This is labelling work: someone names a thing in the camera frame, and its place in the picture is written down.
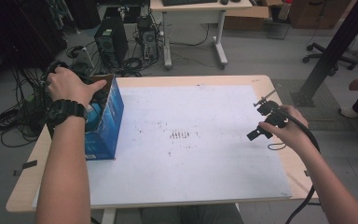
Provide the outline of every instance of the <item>black watch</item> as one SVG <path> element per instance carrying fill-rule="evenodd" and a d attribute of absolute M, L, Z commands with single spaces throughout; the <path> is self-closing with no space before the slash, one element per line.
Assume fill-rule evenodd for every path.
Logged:
<path fill-rule="evenodd" d="M 63 123 L 69 116 L 81 117 L 87 120 L 87 110 L 76 101 L 54 101 L 46 112 L 46 123 L 55 127 Z"/>

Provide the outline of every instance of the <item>wooden table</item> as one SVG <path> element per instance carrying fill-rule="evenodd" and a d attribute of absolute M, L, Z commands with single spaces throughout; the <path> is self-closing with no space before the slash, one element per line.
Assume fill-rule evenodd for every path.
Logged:
<path fill-rule="evenodd" d="M 238 3 L 229 1 L 227 5 L 222 5 L 219 1 L 215 3 L 190 4 L 181 6 L 165 7 L 161 0 L 151 0 L 150 9 L 152 12 L 162 12 L 163 32 L 164 32 L 164 62 L 168 69 L 172 68 L 170 40 L 167 36 L 167 26 L 171 23 L 218 23 L 217 34 L 213 37 L 216 51 L 219 55 L 222 68 L 228 64 L 227 57 L 221 44 L 223 25 L 225 22 L 226 10 L 242 9 L 251 7 L 248 0 L 241 0 Z"/>
<path fill-rule="evenodd" d="M 255 90 L 258 99 L 273 90 L 272 83 L 267 76 L 213 76 L 213 77 L 119 77 L 117 79 L 120 88 L 125 87 L 178 87 L 194 85 L 250 85 Z M 270 100 L 281 103 L 276 93 L 269 97 Z M 40 134 L 34 150 L 28 161 L 37 160 L 37 165 L 22 171 L 19 181 L 7 202 L 9 212 L 33 212 L 32 207 L 42 174 L 50 145 L 48 130 L 45 128 Z M 287 176 L 287 181 L 292 191 L 291 200 L 304 199 L 310 189 L 311 181 L 305 175 L 305 166 L 297 154 L 290 148 L 279 151 L 279 157 Z"/>

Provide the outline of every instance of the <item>floor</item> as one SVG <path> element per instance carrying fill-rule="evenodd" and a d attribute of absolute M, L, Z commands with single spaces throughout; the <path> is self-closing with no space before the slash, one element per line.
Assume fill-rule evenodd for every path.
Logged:
<path fill-rule="evenodd" d="M 207 25 L 176 25 L 169 26 L 169 33 L 172 42 L 198 43 L 205 37 L 206 29 Z M 126 25 L 128 39 L 131 39 L 133 31 L 133 25 Z M 318 42 L 327 46 L 335 31 L 315 32 L 290 28 L 284 40 L 267 38 L 267 24 L 260 31 L 225 31 L 222 43 L 228 65 L 222 70 L 212 44 L 216 26 L 211 24 L 205 43 L 196 47 L 172 45 L 172 70 L 165 69 L 160 59 L 158 63 L 144 70 L 142 75 L 267 75 L 270 78 L 306 79 L 316 64 L 316 61 L 302 63 L 302 58 L 307 55 L 307 44 Z M 68 47 L 84 46 L 92 42 L 94 32 L 95 30 L 82 31 L 78 35 L 74 30 L 67 30 Z M 130 53 L 133 48 L 134 45 L 130 42 Z M 358 43 L 355 43 L 346 54 L 358 60 Z M 66 58 L 64 51 L 57 56 L 57 59 L 68 63 L 72 61 Z M 341 106 L 351 106 L 356 100 L 357 92 L 348 91 L 349 83 L 356 77 L 358 77 L 358 66 L 350 71 L 345 64 L 340 64 L 337 73 L 325 80 L 325 84 Z M 10 67 L 3 65 L 0 68 L 0 114 L 16 104 L 15 89 Z M 355 131 L 313 133 L 321 146 L 324 158 L 358 199 L 358 119 L 352 119 L 351 123 Z M 23 143 L 23 138 L 18 131 L 13 131 L 5 134 L 3 141 L 16 145 Z M 5 208 L 7 199 L 18 180 L 17 176 L 13 176 L 13 171 L 20 170 L 33 146 L 34 143 L 24 147 L 5 147 L 0 138 L 0 223 L 34 223 L 34 214 L 12 214 Z M 283 223 L 299 204 L 300 201 L 240 203 L 240 211 L 245 223 Z M 101 220 L 102 211 L 93 211 L 93 216 Z M 320 206 L 307 206 L 292 223 L 327 223 L 327 221 Z"/>

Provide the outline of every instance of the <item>white table leg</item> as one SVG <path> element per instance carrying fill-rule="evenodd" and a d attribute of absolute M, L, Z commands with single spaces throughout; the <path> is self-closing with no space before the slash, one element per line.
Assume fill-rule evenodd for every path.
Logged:
<path fill-rule="evenodd" d="M 221 10 L 219 13 L 219 24 L 217 26 L 217 36 L 213 37 L 214 45 L 216 46 L 217 54 L 219 55 L 219 59 L 221 64 L 224 66 L 228 64 L 227 57 L 225 52 L 223 51 L 221 39 L 222 39 L 222 33 L 223 33 L 223 25 L 225 24 L 225 15 L 226 11 Z"/>
<path fill-rule="evenodd" d="M 114 224 L 116 208 L 106 208 L 103 210 L 103 221 L 101 224 Z"/>
<path fill-rule="evenodd" d="M 165 67 L 168 69 L 172 68 L 172 60 L 171 60 L 171 49 L 170 49 L 170 39 L 167 36 L 167 20 L 166 20 L 167 12 L 162 12 L 162 30 L 164 32 L 164 62 Z"/>

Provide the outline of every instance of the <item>white desk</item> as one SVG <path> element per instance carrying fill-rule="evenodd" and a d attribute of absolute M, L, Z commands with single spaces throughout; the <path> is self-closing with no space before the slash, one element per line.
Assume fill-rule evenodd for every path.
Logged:
<path fill-rule="evenodd" d="M 225 22 L 226 10 L 251 7 L 248 0 L 241 0 L 239 3 L 229 1 L 227 5 L 216 3 L 203 3 L 193 5 L 182 5 L 165 7 L 161 0 L 150 0 L 150 9 L 155 12 L 162 12 L 164 31 L 164 62 L 168 69 L 172 68 L 170 40 L 167 37 L 167 25 L 170 23 L 218 23 L 217 35 L 213 37 L 220 62 L 224 68 L 228 64 L 227 57 L 223 51 L 221 38 Z"/>
<path fill-rule="evenodd" d="M 255 90 L 255 95 L 259 99 L 261 96 L 265 96 L 272 89 L 272 83 L 266 76 L 216 76 L 216 77 L 126 77 L 117 79 L 118 86 L 124 87 L 180 87 L 180 86 L 194 86 L 194 85 L 250 85 Z M 280 103 L 280 100 L 276 94 L 273 94 L 269 99 Z M 34 196 L 39 188 L 42 174 L 45 168 L 46 159 L 48 156 L 48 149 L 50 145 L 50 137 L 48 131 L 45 129 L 29 158 L 29 161 L 37 160 L 37 166 L 23 170 L 16 187 L 7 202 L 7 211 L 9 212 L 31 212 L 34 211 L 32 207 Z M 310 189 L 311 182 L 308 177 L 305 176 L 305 167 L 296 153 L 287 148 L 278 152 L 282 161 L 282 166 L 287 175 L 287 180 L 292 191 L 292 197 L 290 199 L 304 199 Z M 227 199 L 226 202 L 239 202 L 249 200 L 236 200 Z M 152 206 L 153 204 L 143 204 L 145 206 Z M 130 207 L 130 204 L 126 205 L 114 205 L 106 204 L 104 206 L 94 206 L 92 208 L 107 208 L 109 210 L 116 207 Z"/>

